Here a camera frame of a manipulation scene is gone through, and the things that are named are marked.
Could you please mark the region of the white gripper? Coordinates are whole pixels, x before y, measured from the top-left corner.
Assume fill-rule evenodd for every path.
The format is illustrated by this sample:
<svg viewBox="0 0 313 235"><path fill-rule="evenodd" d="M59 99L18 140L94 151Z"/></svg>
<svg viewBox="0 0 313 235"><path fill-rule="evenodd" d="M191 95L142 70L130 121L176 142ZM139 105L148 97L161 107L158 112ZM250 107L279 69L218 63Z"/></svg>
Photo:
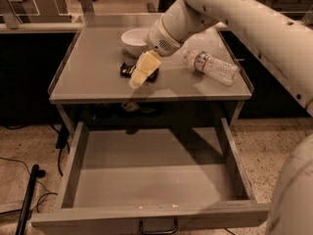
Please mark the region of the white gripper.
<svg viewBox="0 0 313 235"><path fill-rule="evenodd" d="M139 57L129 81L132 88L139 88L159 68L161 57L171 56L182 47L175 36L179 29L178 23L176 16L163 14L152 24L147 38L151 51Z"/></svg>

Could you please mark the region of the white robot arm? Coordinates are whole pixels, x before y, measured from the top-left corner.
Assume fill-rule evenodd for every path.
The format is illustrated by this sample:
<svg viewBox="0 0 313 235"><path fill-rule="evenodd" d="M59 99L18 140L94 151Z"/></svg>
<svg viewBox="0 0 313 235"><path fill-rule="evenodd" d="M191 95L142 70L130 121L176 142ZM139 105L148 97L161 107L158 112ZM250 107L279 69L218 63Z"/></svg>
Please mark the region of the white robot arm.
<svg viewBox="0 0 313 235"><path fill-rule="evenodd" d="M255 0L176 0L151 26L147 44L131 75L141 86L192 35L224 23L245 38L263 60L283 75L290 94L313 111L313 31ZM266 235L313 235L313 136L290 154L277 180Z"/></svg>

